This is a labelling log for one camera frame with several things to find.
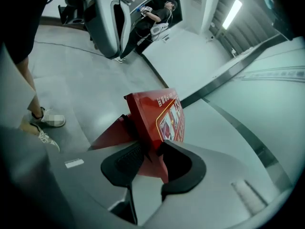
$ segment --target fluorescent light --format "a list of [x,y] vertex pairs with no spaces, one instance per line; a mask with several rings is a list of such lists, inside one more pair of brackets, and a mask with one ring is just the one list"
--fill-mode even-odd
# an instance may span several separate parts
[[241,7],[242,7],[242,3],[239,0],[235,0],[227,18],[223,23],[223,27],[225,29],[228,29],[229,25],[231,24],[231,22],[233,21],[233,19],[235,18]]

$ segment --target concrete floor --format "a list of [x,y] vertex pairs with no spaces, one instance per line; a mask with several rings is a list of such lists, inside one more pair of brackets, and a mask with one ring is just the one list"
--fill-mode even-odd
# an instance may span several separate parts
[[123,97],[163,88],[145,61],[131,53],[125,63],[95,50],[89,34],[40,26],[29,56],[40,103],[66,117],[61,128],[45,128],[61,152],[86,151],[119,116],[128,114]]

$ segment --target sneaker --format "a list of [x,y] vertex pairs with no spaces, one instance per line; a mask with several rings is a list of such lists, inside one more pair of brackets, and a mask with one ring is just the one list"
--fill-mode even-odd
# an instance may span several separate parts
[[38,126],[35,125],[33,123],[31,123],[32,126],[36,127],[39,131],[39,135],[38,138],[43,142],[43,143],[48,143],[48,144],[52,144],[54,146],[56,146],[56,148],[58,149],[58,152],[60,151],[60,148],[58,146],[58,144],[48,136],[48,134],[46,134],[45,132],[43,132],[43,130]]
[[66,119],[63,115],[60,114],[52,114],[51,109],[44,109],[41,107],[42,118],[36,118],[36,116],[32,113],[33,119],[36,123],[44,123],[48,126],[52,127],[61,127],[66,123]]
[[117,57],[114,59],[115,61],[119,62],[119,63],[123,63],[123,59],[121,59],[120,57]]

